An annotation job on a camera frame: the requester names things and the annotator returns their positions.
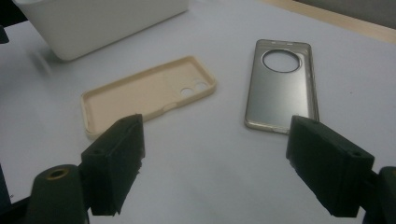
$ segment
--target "white table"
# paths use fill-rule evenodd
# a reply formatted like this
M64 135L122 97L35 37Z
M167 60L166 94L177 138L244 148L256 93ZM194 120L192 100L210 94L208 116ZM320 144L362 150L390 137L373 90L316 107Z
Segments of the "white table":
M309 43L321 121L396 166L396 46L256 0L191 0L190 10L72 62L29 22L0 45L0 162L12 202L34 177L79 164L90 145L84 91L186 55L217 91L145 123L147 157L121 214L91 223L361 223L329 215L285 158L288 137L243 124L255 42Z

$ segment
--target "white box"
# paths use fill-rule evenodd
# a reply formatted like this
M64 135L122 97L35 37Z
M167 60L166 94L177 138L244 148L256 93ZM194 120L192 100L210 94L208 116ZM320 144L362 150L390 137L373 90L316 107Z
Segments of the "white box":
M73 60L188 9L189 0L14 0L54 53Z

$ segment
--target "screw hole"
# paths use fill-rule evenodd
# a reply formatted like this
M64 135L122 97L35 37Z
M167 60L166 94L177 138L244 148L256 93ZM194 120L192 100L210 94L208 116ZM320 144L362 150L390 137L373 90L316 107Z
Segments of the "screw hole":
M49 175L47 176L48 180L56 180L56 179L60 179L64 176L66 176L69 173L69 170L67 169L57 169L52 171L51 173L49 173Z

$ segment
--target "beige phone case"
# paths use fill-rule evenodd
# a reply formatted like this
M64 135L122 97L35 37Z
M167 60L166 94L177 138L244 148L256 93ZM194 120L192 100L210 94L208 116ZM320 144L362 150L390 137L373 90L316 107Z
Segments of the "beige phone case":
M133 114L153 119L215 89L210 73L194 57L185 57L82 94L85 129L96 138L118 119Z

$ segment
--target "silver phone case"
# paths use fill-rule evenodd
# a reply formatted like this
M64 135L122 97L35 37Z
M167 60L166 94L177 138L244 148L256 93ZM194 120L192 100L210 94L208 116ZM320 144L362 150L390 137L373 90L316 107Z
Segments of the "silver phone case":
M266 54L287 52L299 65L278 72L263 62ZM319 121L311 47L305 43L259 40L256 44L245 124L252 129L289 133L291 117L299 115Z

